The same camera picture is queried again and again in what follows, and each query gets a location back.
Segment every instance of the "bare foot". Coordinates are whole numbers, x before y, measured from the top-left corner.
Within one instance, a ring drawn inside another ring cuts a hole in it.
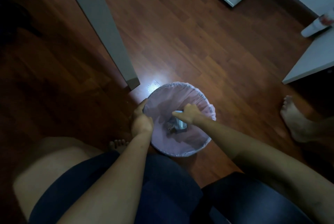
[[[295,106],[292,96],[286,96],[281,109],[281,116],[297,142],[313,140],[310,129],[313,122],[308,120]]]
[[[120,154],[122,154],[124,152],[124,150],[126,149],[127,145],[129,144],[129,142],[125,142],[125,140],[115,140],[113,142],[109,142],[109,149],[110,151],[117,151]]]

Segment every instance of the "person's right arm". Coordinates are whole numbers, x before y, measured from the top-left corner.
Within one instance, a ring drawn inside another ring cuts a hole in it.
[[[263,181],[321,223],[334,223],[334,185],[298,160],[204,116],[187,104],[173,116],[202,129],[245,173]]]

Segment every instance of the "pink trash bag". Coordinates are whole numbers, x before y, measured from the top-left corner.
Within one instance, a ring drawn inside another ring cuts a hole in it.
[[[144,114],[153,118],[152,145],[168,156],[187,157],[203,149],[211,138],[194,125],[186,132],[170,133],[168,122],[172,112],[183,110],[186,104],[196,104],[207,117],[216,120],[215,108],[199,89],[184,82],[173,82],[157,88],[144,107]]]

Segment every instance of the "wooden floor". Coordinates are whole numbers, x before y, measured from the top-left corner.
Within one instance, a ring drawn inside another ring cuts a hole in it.
[[[23,217],[10,174],[33,142],[73,136],[106,150],[128,137],[128,116],[158,86],[189,82],[217,112],[217,120],[304,161],[279,116],[281,84],[311,41],[273,0],[106,0],[141,85],[128,92],[111,58],[75,0],[14,0],[26,7],[37,38],[20,30],[0,56],[2,218]],[[211,142],[180,160],[202,187],[237,167]]]

